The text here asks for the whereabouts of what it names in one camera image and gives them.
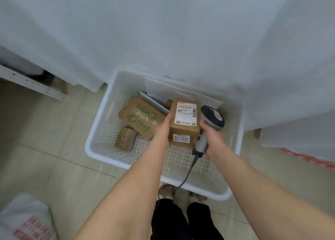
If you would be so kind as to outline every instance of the cardboard box with green print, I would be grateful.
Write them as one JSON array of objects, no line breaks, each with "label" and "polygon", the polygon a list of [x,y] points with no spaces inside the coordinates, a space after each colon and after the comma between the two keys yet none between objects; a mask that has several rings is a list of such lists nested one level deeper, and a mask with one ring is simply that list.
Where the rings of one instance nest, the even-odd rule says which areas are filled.
[{"label": "cardboard box with green print", "polygon": [[127,106],[119,112],[119,118],[146,139],[153,138],[153,127],[162,124],[165,115],[139,97],[128,100]]}]

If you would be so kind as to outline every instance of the black pants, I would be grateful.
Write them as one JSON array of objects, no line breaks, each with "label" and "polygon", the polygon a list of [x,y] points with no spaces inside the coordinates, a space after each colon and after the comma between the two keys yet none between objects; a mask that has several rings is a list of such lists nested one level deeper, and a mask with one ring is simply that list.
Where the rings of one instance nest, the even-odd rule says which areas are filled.
[{"label": "black pants", "polygon": [[224,240],[213,224],[209,207],[192,203],[187,208],[189,224],[173,200],[163,198],[153,212],[151,240]]}]

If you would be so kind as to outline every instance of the barcode scanner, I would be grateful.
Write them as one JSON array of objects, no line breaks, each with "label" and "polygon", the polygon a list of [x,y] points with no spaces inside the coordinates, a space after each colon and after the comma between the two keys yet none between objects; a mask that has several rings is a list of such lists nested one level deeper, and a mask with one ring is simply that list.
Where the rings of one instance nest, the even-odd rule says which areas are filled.
[{"label": "barcode scanner", "polygon": [[[201,107],[200,111],[201,111],[201,119],[204,120],[205,123],[207,123],[214,130],[221,130],[224,127],[224,119],[216,109],[204,105]],[[196,143],[195,148],[192,150],[192,155],[195,155],[195,157],[192,161],[187,176],[185,180],[181,183],[181,185],[178,186],[178,188],[181,187],[186,182],[191,172],[191,169],[193,168],[197,160],[204,155],[207,147],[208,143],[207,143],[206,132],[203,132],[200,139]]]}]

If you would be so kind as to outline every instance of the human hand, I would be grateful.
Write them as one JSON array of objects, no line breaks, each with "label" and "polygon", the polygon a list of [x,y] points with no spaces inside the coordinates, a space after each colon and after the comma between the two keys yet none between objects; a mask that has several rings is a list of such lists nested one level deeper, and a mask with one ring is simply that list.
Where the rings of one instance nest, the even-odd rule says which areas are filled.
[{"label": "human hand", "polygon": [[162,124],[156,125],[153,128],[153,140],[157,141],[159,144],[163,145],[164,148],[169,147],[169,132],[170,132],[170,120],[172,118],[171,114],[165,117]]},{"label": "human hand", "polygon": [[206,132],[208,142],[208,149],[206,154],[209,157],[211,157],[213,160],[216,160],[221,155],[231,151],[230,147],[227,146],[224,142],[221,131],[214,130],[203,120],[200,121],[200,126]]}]

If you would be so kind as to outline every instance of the person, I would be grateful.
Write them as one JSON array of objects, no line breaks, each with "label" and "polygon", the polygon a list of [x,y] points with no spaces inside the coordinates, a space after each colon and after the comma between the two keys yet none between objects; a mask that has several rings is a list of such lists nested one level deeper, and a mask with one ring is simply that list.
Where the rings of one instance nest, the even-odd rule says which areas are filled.
[{"label": "person", "polygon": [[[155,127],[154,137],[144,153],[98,204],[78,231],[76,240],[146,240],[151,235],[151,225],[151,239],[220,239],[213,228],[209,208],[204,204],[191,204],[197,206],[194,210],[189,206],[188,226],[172,200],[161,199],[155,209],[162,165],[169,147],[170,120],[168,115],[162,125]],[[207,135],[206,154],[220,170],[260,240],[335,239],[332,217],[250,166],[224,143],[221,132],[203,121],[200,125]],[[172,193],[167,186],[160,191],[165,196]]]}]

